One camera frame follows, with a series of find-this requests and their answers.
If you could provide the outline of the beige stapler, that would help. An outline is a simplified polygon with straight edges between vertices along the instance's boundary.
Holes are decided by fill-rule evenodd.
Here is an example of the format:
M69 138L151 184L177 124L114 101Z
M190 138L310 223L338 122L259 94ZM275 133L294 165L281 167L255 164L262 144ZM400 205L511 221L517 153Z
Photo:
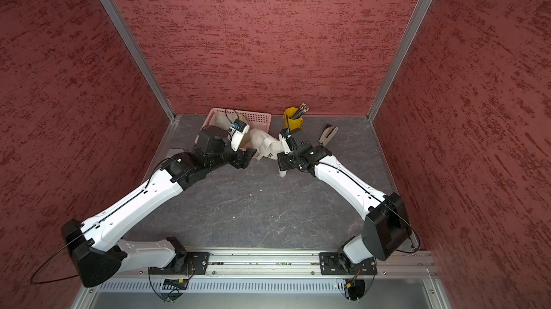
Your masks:
M319 144L327 146L331 139L338 133L338 128L333 125L326 125L319 138Z

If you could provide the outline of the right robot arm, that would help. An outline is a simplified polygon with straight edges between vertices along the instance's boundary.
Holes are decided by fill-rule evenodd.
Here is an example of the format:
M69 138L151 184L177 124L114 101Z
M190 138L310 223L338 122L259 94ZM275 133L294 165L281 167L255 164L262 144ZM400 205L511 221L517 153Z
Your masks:
M277 155L281 172L297 169L331 186L364 221L362 233L341 248L345 266L387 260L413 233L406 205L396 193L371 187L347 169L323 145L312 145L301 129L282 129L284 150Z

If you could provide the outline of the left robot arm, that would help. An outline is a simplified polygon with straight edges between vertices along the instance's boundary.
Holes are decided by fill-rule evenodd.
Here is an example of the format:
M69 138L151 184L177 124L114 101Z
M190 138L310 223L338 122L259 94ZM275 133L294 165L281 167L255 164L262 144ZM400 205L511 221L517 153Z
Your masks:
M117 273L141 268L190 273L187 251L178 239L130 242L123 236L163 203L183 193L209 173L232 165L248 167L256 151L240 149L250 127L235 121L228 130L208 125L199 131L189 152L160 162L151 177L134 191L99 214L62 228L71 260L84 287L96 287Z

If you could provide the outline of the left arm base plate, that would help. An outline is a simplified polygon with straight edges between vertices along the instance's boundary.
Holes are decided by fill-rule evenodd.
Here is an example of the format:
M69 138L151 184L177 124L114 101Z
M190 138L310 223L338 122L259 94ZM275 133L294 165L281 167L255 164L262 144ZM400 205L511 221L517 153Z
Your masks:
M209 264L209 252L188 252L186 255L177 253L174 260L166 267L150 267L151 275L205 275Z

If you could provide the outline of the left corner aluminium post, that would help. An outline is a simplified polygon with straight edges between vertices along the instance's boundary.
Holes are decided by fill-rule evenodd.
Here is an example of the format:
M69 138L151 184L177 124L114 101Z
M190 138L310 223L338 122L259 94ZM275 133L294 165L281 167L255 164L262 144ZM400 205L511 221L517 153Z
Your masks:
M176 112L163 92L152 68L146 60L146 56L143 54L143 51L133 36L130 27L126 23L125 18L123 17L123 14L117 6L115 0L100 0L100 3L115 26L119 36L130 52L130 55L138 66L141 74L146 79L146 82L156 97L157 102L161 105L169 121L173 123L176 120Z

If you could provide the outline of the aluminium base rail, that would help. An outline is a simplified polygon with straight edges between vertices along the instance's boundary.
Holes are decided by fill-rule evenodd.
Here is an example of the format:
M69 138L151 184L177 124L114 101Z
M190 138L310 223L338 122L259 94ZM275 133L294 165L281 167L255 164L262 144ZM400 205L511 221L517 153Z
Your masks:
M152 274L151 278L200 279L223 278L323 278L321 270L327 266L320 261L320 250L262 249L262 248L206 248L197 247L195 252L207 252L206 262L194 261L204 273L186 271L181 275ZM415 254L396 252L386 261L368 262L369 269L376 269L379 279L439 279L436 263L429 251Z

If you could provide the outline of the corner aluminium post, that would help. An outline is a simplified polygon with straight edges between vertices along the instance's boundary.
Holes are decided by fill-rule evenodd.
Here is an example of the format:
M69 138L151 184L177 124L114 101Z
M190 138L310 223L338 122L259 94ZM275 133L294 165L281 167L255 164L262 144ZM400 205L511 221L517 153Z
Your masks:
M403 33L403 36L400 39L400 43L397 47L395 55L390 62L390 66L383 79L381 87L378 90L377 95L375 96L369 113L367 114L367 119L370 121L370 123L373 123L375 121L377 113L380 111L380 108L383 105L385 97L387 96L387 93L389 92L402 63L406 58L406 55L419 31L423 19L426 16L426 13L428 12L432 2L433 0L417 1L412 15L410 16L410 20Z
M117 6L115 0L100 0L100 3L115 26L119 36L130 52L130 55L138 66L141 74L146 79L146 82L156 97L157 102L161 105L169 121L173 123L176 120L176 112L163 92L152 68L146 60L146 56L143 54L143 51L133 36L130 27L126 23L125 18L123 17L123 14Z

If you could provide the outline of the white Colorado baseball cap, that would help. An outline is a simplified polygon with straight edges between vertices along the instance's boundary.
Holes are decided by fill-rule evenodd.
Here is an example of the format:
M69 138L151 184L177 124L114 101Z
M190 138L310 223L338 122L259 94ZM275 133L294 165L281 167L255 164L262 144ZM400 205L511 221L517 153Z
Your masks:
M251 130L251 145L256 149L255 158L258 161L263 158L276 161L278 160L278 154L284 151L280 140L259 129Z

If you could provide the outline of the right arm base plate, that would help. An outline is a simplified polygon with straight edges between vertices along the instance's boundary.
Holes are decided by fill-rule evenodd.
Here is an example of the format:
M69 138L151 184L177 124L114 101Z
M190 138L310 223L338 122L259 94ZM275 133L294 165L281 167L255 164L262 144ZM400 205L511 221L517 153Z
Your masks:
M365 259L357 264L350 261L344 253L321 252L319 264L322 275L377 275L376 259Z

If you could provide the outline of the right corner aluminium post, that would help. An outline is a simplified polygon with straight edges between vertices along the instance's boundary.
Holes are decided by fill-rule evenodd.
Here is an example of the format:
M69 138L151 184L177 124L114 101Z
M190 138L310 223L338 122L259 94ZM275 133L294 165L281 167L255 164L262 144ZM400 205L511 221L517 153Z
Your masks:
M387 96L387 93L389 92L402 63L406 58L406 55L419 31L423 19L426 16L426 13L428 12L432 2L433 0L417 1L412 15L410 16L410 20L403 33L403 36L400 39L400 43L397 47L395 55L390 62L390 66L383 79L381 87L378 90L377 95L375 96L369 113L367 114L367 119L370 121L370 123L373 123L375 121L377 113L380 111L380 108L383 105L385 97Z

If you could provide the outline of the yellow pencil cup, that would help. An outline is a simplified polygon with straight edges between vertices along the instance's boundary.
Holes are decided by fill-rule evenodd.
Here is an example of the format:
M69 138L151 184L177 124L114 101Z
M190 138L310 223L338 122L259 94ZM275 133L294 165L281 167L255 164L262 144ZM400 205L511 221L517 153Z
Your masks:
M290 107L284 111L283 120L284 120L285 129L291 131L297 128L301 128L301 125L303 124L304 119L303 118L293 119L293 116L298 111L299 111L298 107Z

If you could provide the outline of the pink plastic basket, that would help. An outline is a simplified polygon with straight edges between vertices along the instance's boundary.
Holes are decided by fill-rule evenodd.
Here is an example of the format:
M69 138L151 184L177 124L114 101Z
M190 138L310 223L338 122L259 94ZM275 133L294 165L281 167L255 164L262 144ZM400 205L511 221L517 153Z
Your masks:
M250 126L251 130L259 129L267 133L269 132L272 115L261 113L261 112L248 112L248 111L242 111L242 110L235 111L233 109L225 109L225 108L212 108L206 120L204 121L202 128L210 125L209 123L213 115L218 112L225 112L225 113L229 112L229 113L236 114L239 119L243 120ZM246 148L253 148L251 145L251 141L246 145L245 148L241 148L241 149L246 149Z

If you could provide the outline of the beige baseball cap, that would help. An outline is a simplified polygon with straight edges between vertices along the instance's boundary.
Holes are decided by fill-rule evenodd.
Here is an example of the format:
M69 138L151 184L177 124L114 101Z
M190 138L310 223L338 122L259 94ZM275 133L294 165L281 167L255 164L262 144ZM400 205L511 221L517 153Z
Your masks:
M229 130L230 126L238 119L238 116L233 113L218 112L215 113L210 121L210 125L215 125L224 130ZM245 148L251 140L251 129L249 129L242 137L240 148Z

